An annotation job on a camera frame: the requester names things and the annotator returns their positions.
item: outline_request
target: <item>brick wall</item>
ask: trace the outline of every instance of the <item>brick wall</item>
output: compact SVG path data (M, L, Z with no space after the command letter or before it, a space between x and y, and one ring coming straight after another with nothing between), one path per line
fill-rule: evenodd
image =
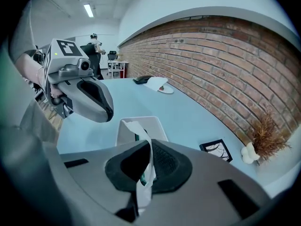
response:
M299 52L260 25L220 16L173 21L137 35L120 52L128 77L167 77L245 144L267 107L287 136L301 122Z

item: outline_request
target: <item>gray shirt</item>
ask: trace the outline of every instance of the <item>gray shirt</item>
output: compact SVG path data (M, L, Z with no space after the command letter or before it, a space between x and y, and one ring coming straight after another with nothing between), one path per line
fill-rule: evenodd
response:
M14 66L23 53L33 56L35 52L29 2L10 42L7 40L0 48L0 126L17 126L41 141L56 143L58 132L35 101L34 91Z

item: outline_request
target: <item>dried plant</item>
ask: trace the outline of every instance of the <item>dried plant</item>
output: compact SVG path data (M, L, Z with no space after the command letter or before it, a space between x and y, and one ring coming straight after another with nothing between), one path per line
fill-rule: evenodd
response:
M264 160L269 160L279 150L290 147L287 135L280 133L272 117L271 110L261 114L259 121L253 122L253 146L256 153Z

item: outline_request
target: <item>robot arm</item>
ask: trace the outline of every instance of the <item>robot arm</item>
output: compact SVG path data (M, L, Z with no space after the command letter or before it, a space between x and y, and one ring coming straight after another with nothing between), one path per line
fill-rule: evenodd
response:
M90 61L73 41L52 39L45 64L45 95L60 116L78 113L95 122L113 117L113 100L108 88L94 77ZM50 85L63 96L52 98Z

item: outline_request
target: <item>white plate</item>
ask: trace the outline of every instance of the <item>white plate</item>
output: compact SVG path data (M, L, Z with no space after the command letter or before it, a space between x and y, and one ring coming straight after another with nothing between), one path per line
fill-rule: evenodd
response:
M158 91L162 92L162 93L166 93L166 94L172 94L174 92L173 88L164 85L164 90L159 90Z

